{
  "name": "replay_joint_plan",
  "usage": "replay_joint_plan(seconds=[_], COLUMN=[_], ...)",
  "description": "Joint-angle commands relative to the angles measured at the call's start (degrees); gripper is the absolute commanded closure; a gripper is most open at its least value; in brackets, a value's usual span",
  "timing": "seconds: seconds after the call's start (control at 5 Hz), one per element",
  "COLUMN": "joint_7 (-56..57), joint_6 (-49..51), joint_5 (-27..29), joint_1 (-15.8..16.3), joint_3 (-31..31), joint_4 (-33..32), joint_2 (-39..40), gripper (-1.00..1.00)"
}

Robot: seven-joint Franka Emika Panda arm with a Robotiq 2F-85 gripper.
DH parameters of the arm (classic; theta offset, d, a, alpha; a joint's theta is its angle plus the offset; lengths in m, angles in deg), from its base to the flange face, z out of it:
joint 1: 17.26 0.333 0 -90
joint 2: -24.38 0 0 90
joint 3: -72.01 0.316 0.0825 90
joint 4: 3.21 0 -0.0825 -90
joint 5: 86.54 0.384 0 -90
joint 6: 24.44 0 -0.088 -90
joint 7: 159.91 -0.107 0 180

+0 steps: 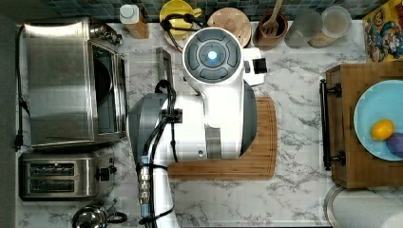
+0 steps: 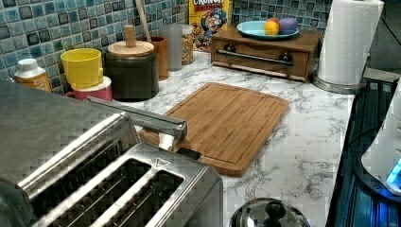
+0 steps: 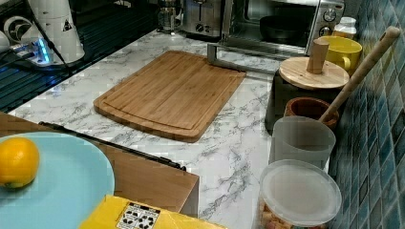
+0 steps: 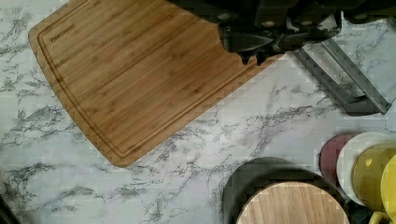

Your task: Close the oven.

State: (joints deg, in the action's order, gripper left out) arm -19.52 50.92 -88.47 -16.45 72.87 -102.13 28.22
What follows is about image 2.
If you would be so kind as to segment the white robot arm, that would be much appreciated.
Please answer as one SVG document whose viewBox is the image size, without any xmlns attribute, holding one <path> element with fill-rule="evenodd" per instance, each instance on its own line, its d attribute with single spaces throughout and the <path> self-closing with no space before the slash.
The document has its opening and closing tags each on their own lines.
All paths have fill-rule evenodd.
<svg viewBox="0 0 401 227">
<path fill-rule="evenodd" d="M 392 194 L 399 196 L 401 159 L 401 84 L 397 82 L 383 124 L 361 157 L 367 172 L 381 182 Z"/>
</svg>

